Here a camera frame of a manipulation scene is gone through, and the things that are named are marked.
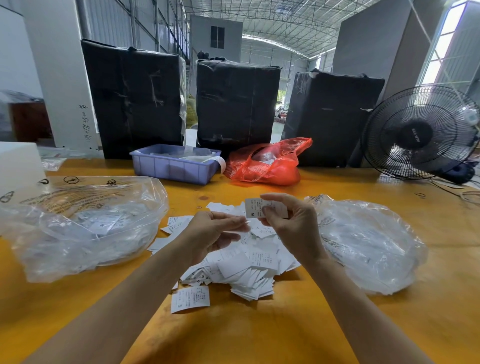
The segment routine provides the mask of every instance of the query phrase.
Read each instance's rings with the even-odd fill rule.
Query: forearm
[[[118,364],[191,262],[178,237],[24,363]]]
[[[360,364],[432,361],[330,259],[304,264],[322,290]]]

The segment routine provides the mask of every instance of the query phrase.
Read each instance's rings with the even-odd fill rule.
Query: table
[[[168,216],[194,214],[210,201],[238,205],[267,191],[386,205],[412,225],[430,248],[429,258],[412,286],[372,300],[436,363],[480,363],[480,207],[424,182],[379,182],[374,170],[300,173],[301,182],[290,187],[233,182],[218,174],[207,186],[162,181],[171,207],[161,226]],[[133,175],[133,169],[131,161],[67,160],[52,174]],[[0,240],[0,363],[20,362],[149,256],[145,251],[125,264],[30,284],[8,243]],[[170,314],[169,295],[123,363],[357,362],[302,267],[277,277],[275,294],[259,301],[243,300],[226,284],[209,287],[211,307],[184,314]]]

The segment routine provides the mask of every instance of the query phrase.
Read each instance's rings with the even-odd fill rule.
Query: purple plastic bin
[[[137,176],[149,176],[194,184],[207,184],[218,170],[218,167],[220,167],[220,164],[216,160],[201,163],[150,155],[150,153],[164,154],[183,151],[184,149],[184,146],[155,144],[154,146],[134,150],[130,155],[133,158],[135,174]],[[211,150],[215,152],[217,157],[220,156],[221,152],[219,150]]]

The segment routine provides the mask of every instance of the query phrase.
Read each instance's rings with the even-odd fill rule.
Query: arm
[[[118,364],[188,267],[238,240],[245,217],[199,212],[170,244],[29,356],[24,364]]]
[[[322,290],[360,364],[432,364],[433,362],[329,259],[318,232],[313,205],[288,194],[261,195],[284,203],[290,220],[266,208],[264,225],[272,226],[283,244],[302,263]]]

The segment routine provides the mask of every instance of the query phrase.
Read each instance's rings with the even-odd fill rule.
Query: black wrapped box
[[[82,40],[105,158],[154,144],[183,145],[185,61],[178,55]]]
[[[299,155],[299,165],[345,167],[384,83],[318,70],[297,73],[282,139],[313,139]]]
[[[280,67],[230,61],[197,63],[197,146],[222,156],[244,146],[269,143]]]

